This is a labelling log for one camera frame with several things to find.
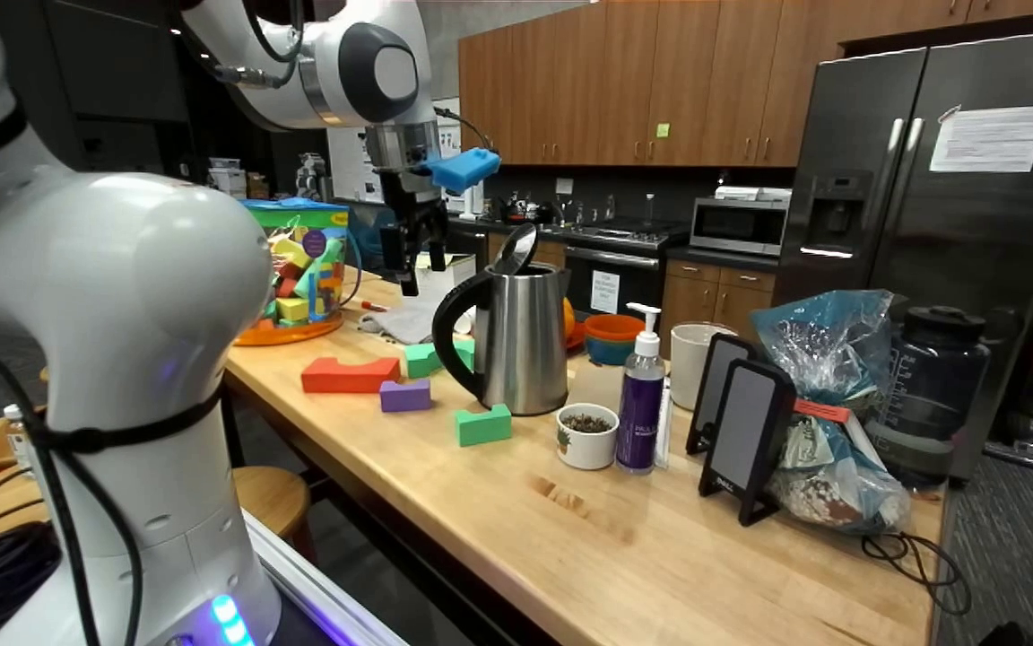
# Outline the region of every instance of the small bowl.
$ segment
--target small bowl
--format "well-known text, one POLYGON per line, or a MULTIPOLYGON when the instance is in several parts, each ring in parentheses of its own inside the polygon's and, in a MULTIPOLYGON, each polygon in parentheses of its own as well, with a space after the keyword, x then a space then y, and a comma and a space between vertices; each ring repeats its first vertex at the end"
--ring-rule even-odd
POLYGON ((617 456, 622 418, 598 401, 572 401, 557 410, 557 453, 568 466, 606 471, 617 456))
POLYGON ((597 368, 625 368, 640 332, 645 332, 645 325, 634 315, 588 315, 585 319, 588 361, 597 368))

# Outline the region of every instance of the kettle handle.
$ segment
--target kettle handle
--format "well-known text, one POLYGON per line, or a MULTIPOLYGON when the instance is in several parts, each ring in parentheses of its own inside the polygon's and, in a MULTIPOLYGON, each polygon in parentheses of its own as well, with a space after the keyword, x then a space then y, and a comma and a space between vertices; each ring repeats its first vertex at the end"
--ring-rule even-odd
POLYGON ((446 363, 446 371, 466 387, 472 392, 472 400, 483 407, 483 374, 472 374, 459 357, 454 357, 454 346, 453 346, 453 328, 454 319, 471 308, 471 304, 483 304, 489 298, 489 286, 490 286, 490 274, 476 274, 471 280, 464 280, 459 286, 453 286, 446 294, 446 301, 439 304, 433 313, 433 347, 439 347, 439 361, 446 363))

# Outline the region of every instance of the upper cabinet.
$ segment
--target upper cabinet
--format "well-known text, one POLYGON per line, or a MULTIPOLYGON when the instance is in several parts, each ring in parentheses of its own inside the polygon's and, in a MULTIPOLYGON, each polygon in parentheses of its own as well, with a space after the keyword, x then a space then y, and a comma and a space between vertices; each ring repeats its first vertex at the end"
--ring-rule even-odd
POLYGON ((505 167, 788 168, 811 72, 843 45, 1021 16, 1033 0, 603 0, 464 39, 459 102, 505 167))
POLYGON ((1000 21, 1033 16, 1033 0, 967 0, 967 21, 1000 21))

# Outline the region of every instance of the wooden cabinet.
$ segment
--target wooden cabinet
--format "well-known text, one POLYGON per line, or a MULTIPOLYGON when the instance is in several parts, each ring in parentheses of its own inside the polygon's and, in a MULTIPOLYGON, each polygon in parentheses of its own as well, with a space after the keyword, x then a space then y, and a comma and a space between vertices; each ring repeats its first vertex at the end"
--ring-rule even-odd
POLYGON ((662 274, 662 357, 671 346, 671 328, 684 319, 708 319, 739 332, 739 338, 756 340, 750 315, 771 308, 776 274, 771 271, 735 271, 692 260, 667 260, 662 274))
POLYGON ((843 39, 951 29, 972 21, 1031 17, 1033 0, 841 0, 851 16, 843 39))
POLYGON ((843 45, 1021 16, 1033 0, 603 0, 464 39, 464 117, 505 167, 793 168, 813 66, 843 45))
POLYGON ((1033 16, 1033 0, 967 0, 967 21, 1000 21, 1033 16))
MULTIPOLYGON (((503 254, 505 241, 511 241, 511 234, 489 234, 489 239, 483 239, 483 262, 489 262, 489 266, 503 254)), ((546 239, 541 239, 541 241, 537 241, 537 253, 536 253, 536 262, 563 271, 563 266, 568 266, 568 249, 563 249, 563 241, 546 241, 546 239)))

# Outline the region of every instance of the red block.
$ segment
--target red block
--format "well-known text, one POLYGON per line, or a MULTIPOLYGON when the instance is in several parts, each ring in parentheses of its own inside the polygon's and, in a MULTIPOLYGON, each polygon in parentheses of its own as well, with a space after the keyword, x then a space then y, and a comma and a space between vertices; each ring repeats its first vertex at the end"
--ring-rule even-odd
POLYGON ((303 371, 303 392, 377 395, 380 380, 401 380, 401 363, 377 361, 361 368, 340 368, 337 361, 328 357, 303 371))

